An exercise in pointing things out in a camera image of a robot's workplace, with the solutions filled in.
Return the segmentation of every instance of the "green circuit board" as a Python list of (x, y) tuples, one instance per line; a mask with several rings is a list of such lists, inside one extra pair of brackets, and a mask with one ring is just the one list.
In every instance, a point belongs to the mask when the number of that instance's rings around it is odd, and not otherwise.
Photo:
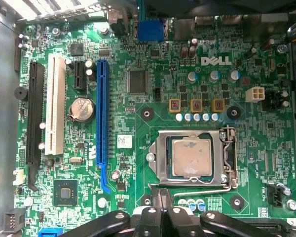
[[(275, 36), (275, 46), (266, 52), (258, 50), (257, 54), (245, 60), (244, 54), (252, 47), (243, 42), (242, 28), (221, 26), (196, 30), (198, 47), (194, 59), (181, 59), (180, 50), (188, 46), (187, 41), (173, 41), (172, 23), (169, 20), (168, 39), (163, 42), (138, 42), (131, 34), (128, 37), (116, 38), (112, 33), (103, 35), (101, 23), (65, 24), (28, 26), (24, 32), (31, 36), (30, 49), (22, 52), (20, 85), (27, 87), (29, 64), (36, 61), (45, 66), (47, 73), (48, 55), (60, 54), (73, 61), (106, 59), (110, 66), (109, 94), (109, 157), (107, 174), (110, 194), (100, 186), (100, 169), (96, 166), (96, 121), (72, 122), (68, 112), (73, 101), (78, 97), (96, 101), (96, 82), (88, 80), (85, 92), (73, 88), (74, 73), (66, 71), (66, 117), (64, 154), (57, 156), (41, 155), (41, 166), (37, 172), (35, 185), (39, 189), (33, 192), (27, 187), (27, 181), (16, 187), (15, 207), (23, 207), (24, 200), (31, 197), (33, 205), (27, 207), (24, 236), (36, 237), (44, 227), (60, 227), (69, 231), (94, 218), (113, 210), (123, 210), (132, 214), (142, 205), (142, 198), (150, 194), (149, 184), (157, 184), (158, 179), (150, 169), (146, 155), (149, 147), (158, 137), (160, 130), (215, 130), (227, 125), (234, 127), (237, 136), (238, 188), (227, 193), (212, 195), (181, 195), (174, 199), (178, 205), (180, 199), (203, 199), (206, 210), (215, 210), (231, 217), (248, 218), (282, 218), (290, 224), (296, 224), (296, 211), (287, 208), (289, 199), (296, 201), (296, 151), (294, 133), (294, 114), (292, 98), (290, 106), (283, 109), (263, 111), (262, 102), (245, 102), (246, 91), (254, 86), (264, 87), (265, 91), (287, 91), (282, 82), (290, 79), (289, 55), (277, 53), (276, 47), (282, 43), (282, 36)], [(54, 36), (53, 28), (59, 28), (61, 34)], [(70, 47), (73, 43), (84, 45), (83, 56), (72, 57)], [(254, 43), (259, 49), (260, 43)], [(108, 57), (99, 56), (99, 50), (109, 49)], [(201, 57), (228, 58), (231, 65), (202, 66)], [(270, 60), (274, 59), (277, 69), (270, 71)], [(279, 67), (284, 68), (279, 75)], [(145, 93), (131, 93), (129, 75), (132, 71), (142, 70), (146, 75)], [(220, 72), (220, 79), (213, 83), (210, 80), (212, 71)], [(231, 83), (228, 79), (232, 71), (238, 70), (241, 78)], [(197, 80), (190, 83), (187, 75), (195, 72)], [(156, 101), (154, 90), (160, 88), (160, 101)], [(46, 111), (46, 84), (44, 86), (43, 118)], [(218, 113), (218, 120), (211, 119), (213, 114), (211, 102), (223, 98), (223, 112)], [(176, 113), (169, 112), (169, 100), (180, 99), (180, 113), (192, 114), (191, 121), (184, 118), (176, 120)], [(210, 119), (195, 121), (190, 108), (192, 99), (202, 99), (202, 114), (208, 113)], [(241, 116), (231, 120), (226, 114), (227, 108), (237, 106)], [(16, 167), (25, 171), (27, 103), (20, 102), (18, 121), (18, 141)], [(142, 110), (153, 110), (151, 120), (143, 119)], [(45, 134), (42, 130), (42, 142)], [(81, 157), (81, 164), (69, 162), (71, 157)], [(45, 161), (54, 159), (52, 168), (47, 168)], [(119, 169), (119, 182), (111, 179), (111, 173)], [(57, 206), (55, 185), (57, 180), (75, 180), (77, 202), (74, 205)], [(283, 207), (274, 207), (268, 203), (267, 183), (282, 183), (292, 190), (290, 197), (283, 197)], [(208, 188), (174, 188), (170, 193), (205, 191)], [(244, 207), (235, 210), (230, 205), (233, 196), (244, 200)], [(105, 198), (105, 208), (98, 206), (98, 200)]]

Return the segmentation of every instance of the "blue sata port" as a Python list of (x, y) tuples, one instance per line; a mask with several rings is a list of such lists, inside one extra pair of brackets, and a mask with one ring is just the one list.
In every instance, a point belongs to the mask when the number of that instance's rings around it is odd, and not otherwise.
[(38, 232), (38, 237), (57, 237), (63, 234), (63, 228), (43, 228)]
[(139, 41), (163, 41), (163, 22), (159, 20), (147, 20), (138, 23), (137, 39)]

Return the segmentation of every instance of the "motherboard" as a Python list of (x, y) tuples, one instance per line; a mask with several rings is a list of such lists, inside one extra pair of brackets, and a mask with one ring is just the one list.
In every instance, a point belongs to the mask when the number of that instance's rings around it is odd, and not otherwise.
[(23, 236), (132, 214), (167, 187), (174, 206), (296, 225), (296, 143), (283, 35), (195, 28), (117, 37), (107, 23), (29, 25), (22, 43), (15, 207)]

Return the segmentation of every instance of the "white pci slot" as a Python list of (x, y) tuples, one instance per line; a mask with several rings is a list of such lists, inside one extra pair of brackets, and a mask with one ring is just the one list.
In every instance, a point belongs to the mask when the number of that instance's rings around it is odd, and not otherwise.
[(64, 153), (66, 65), (62, 56), (48, 57), (45, 155)]

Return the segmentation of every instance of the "cpu socket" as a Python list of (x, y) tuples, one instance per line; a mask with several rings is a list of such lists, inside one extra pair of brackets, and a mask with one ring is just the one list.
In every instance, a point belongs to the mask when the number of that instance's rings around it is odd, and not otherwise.
[[(159, 185), (231, 185), (235, 188), (235, 138), (234, 129), (229, 127), (219, 130), (159, 131), (159, 136), (149, 148), (149, 152), (155, 155), (155, 161), (150, 162), (149, 166), (159, 179)], [(222, 182), (222, 176), (230, 179)]]

